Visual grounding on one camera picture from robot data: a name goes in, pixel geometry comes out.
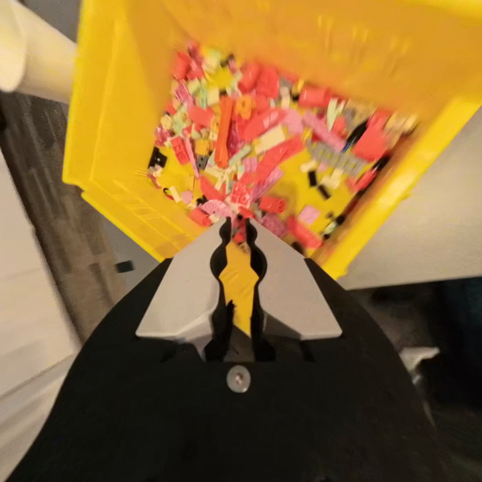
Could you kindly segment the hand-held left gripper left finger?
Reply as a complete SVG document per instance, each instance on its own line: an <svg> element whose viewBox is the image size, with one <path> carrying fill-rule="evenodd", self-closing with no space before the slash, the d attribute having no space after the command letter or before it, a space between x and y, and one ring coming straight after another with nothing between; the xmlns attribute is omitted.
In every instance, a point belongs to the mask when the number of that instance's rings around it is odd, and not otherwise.
<svg viewBox="0 0 482 482"><path fill-rule="evenodd" d="M136 336L191 344L205 360L226 356L233 318L220 274L230 239L222 218L169 260Z"/></svg>

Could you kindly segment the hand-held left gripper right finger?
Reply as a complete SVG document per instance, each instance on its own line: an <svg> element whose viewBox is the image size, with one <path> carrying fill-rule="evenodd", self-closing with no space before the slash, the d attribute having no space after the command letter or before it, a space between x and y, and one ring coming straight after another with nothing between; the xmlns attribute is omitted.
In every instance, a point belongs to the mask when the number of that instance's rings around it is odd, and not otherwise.
<svg viewBox="0 0 482 482"><path fill-rule="evenodd" d="M250 334L256 361L276 357L273 341L336 339L342 329L307 259L256 220L246 222L254 287Z"/></svg>

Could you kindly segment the pile of toy bricks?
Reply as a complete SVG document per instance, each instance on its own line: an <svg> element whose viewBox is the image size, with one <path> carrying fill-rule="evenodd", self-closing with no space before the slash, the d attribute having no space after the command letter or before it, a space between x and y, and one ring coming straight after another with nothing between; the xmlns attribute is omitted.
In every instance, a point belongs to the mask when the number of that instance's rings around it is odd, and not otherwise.
<svg viewBox="0 0 482 482"><path fill-rule="evenodd" d="M248 219L320 250L419 124L197 41L175 50L171 79L139 174L199 226L230 217L245 251Z"/></svg>

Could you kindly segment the yellow plastic bin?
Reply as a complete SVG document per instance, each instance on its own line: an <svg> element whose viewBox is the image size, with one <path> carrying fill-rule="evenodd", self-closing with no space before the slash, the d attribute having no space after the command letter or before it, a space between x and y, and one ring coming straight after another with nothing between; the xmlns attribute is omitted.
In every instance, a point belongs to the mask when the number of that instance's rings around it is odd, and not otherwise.
<svg viewBox="0 0 482 482"><path fill-rule="evenodd" d="M481 1L83 1L63 181L159 262L202 233L136 174L190 39L419 116L404 156L314 255L335 279L481 106Z"/></svg>

